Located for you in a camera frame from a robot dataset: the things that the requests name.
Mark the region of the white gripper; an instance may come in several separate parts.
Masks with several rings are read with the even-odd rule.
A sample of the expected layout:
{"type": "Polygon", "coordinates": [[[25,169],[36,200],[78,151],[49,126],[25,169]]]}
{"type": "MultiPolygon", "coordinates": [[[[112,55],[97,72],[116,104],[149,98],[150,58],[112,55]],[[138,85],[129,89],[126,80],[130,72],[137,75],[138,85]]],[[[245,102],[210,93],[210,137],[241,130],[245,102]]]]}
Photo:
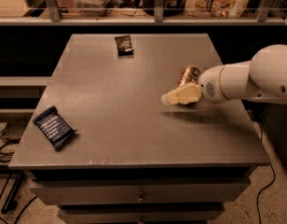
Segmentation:
{"type": "Polygon", "coordinates": [[[220,76],[224,67],[222,65],[212,67],[204,71],[195,83],[186,83],[161,96],[164,105],[188,105],[197,102],[202,96],[212,102],[222,102],[226,100],[221,85],[220,76]]]}

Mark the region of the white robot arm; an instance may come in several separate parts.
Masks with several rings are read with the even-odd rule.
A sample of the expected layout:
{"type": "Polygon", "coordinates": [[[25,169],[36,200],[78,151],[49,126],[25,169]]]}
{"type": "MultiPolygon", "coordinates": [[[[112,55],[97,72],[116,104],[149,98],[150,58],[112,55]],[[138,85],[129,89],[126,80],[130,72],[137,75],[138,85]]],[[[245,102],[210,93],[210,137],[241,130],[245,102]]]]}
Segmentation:
{"type": "Polygon", "coordinates": [[[187,66],[176,87],[161,96],[165,105],[247,100],[287,105],[287,45],[260,49],[251,60],[200,71],[187,66]]]}

